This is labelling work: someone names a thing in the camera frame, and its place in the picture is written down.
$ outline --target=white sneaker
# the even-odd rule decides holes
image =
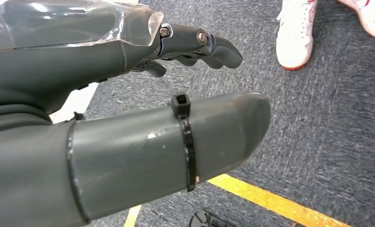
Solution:
[[[358,15],[364,30],[375,37],[375,0],[337,0],[352,8]]]
[[[317,0],[283,0],[279,13],[276,55],[287,70],[303,67],[313,49],[313,21]]]

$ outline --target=black cable tie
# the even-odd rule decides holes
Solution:
[[[172,96],[170,106],[175,118],[179,121],[183,135],[187,161],[187,191],[191,192],[195,189],[197,183],[196,155],[189,121],[191,103],[186,94],[180,94]]]

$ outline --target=robotic finger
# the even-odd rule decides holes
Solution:
[[[133,71],[148,71],[154,77],[163,76],[165,68],[158,63],[150,64],[154,59],[177,60],[185,66],[193,66],[201,59],[213,69],[223,66],[234,69],[243,61],[242,55],[230,41],[208,34],[200,28],[163,24],[159,35],[160,49],[157,56],[141,62]]]

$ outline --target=prosthetic arm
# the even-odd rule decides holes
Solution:
[[[242,92],[52,124],[92,82],[166,70],[156,59],[236,68],[239,51],[202,29],[162,24],[143,5],[0,1],[0,226],[78,227],[187,189],[246,160],[270,105]]]

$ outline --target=bolt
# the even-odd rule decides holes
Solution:
[[[198,31],[197,32],[197,41],[199,41],[199,43],[201,45],[204,45],[207,42],[207,34],[205,34],[204,31]]]
[[[170,33],[169,29],[167,29],[166,27],[163,27],[163,28],[161,28],[161,29],[159,30],[159,35],[160,35],[161,37],[168,37],[170,34],[171,34],[171,33]]]

